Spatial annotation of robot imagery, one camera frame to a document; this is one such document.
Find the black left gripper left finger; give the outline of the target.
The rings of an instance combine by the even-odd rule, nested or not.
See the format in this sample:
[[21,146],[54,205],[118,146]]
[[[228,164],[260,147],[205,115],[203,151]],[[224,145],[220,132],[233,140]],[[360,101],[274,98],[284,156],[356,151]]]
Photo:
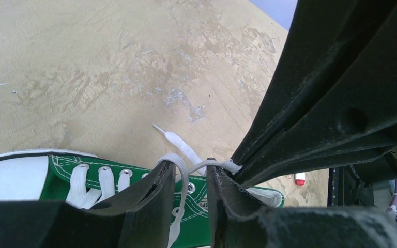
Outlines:
[[118,194],[84,209],[41,201],[45,166],[0,164],[0,247],[167,247],[174,165],[163,161]]

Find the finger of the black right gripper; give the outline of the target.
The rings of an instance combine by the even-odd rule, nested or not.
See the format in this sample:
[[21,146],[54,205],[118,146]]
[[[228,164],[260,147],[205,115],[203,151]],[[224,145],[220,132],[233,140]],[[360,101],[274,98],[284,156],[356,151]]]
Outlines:
[[397,147],[397,5],[323,97],[235,175],[272,178],[373,161]]
[[299,1],[284,49],[234,162],[247,164],[344,74],[397,1]]

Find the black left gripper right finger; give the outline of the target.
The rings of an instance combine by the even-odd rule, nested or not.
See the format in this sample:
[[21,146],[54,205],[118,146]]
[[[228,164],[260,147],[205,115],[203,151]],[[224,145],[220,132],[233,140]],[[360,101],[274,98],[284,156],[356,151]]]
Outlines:
[[207,190],[212,247],[397,247],[397,223],[376,208],[274,208],[217,166]]

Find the white shoelace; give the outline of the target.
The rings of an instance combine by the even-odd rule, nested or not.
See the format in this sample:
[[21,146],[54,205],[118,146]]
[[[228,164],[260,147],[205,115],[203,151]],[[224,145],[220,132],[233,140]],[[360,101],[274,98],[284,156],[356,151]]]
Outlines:
[[[177,240],[181,230],[180,223],[185,213],[185,202],[189,186],[189,174],[198,171],[206,166],[217,166],[228,170],[234,175],[242,167],[235,164],[233,160],[216,162],[214,160],[208,159],[206,161],[201,161],[195,151],[188,144],[186,144],[177,134],[173,132],[165,132],[157,125],[153,125],[153,127],[162,132],[165,138],[171,144],[176,146],[191,162],[197,163],[193,168],[188,169],[183,159],[179,155],[174,153],[167,153],[159,159],[160,162],[169,161],[174,163],[174,165],[178,168],[180,172],[180,175],[176,176],[175,181],[182,182],[179,209],[175,216],[174,222],[170,225],[168,247],[171,247]],[[88,170],[88,164],[79,164],[74,167],[70,176],[70,190],[68,192],[66,202],[77,208],[89,209],[95,204],[114,196],[115,188],[118,188],[118,191],[121,192],[122,190],[130,186],[131,174],[128,169],[121,170],[119,173],[119,180],[115,182],[114,174],[111,168],[108,166],[103,166],[98,169],[98,182],[100,184],[100,189],[87,190],[86,179]]]

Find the green canvas sneaker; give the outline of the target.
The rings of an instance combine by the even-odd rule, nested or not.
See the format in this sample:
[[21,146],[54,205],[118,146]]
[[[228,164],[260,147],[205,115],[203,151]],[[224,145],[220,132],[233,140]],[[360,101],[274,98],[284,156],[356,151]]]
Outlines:
[[[0,201],[64,200],[79,206],[83,191],[95,204],[103,192],[136,183],[148,169],[65,149],[31,149],[0,154]],[[206,179],[190,176],[181,232],[173,247],[208,247]]]

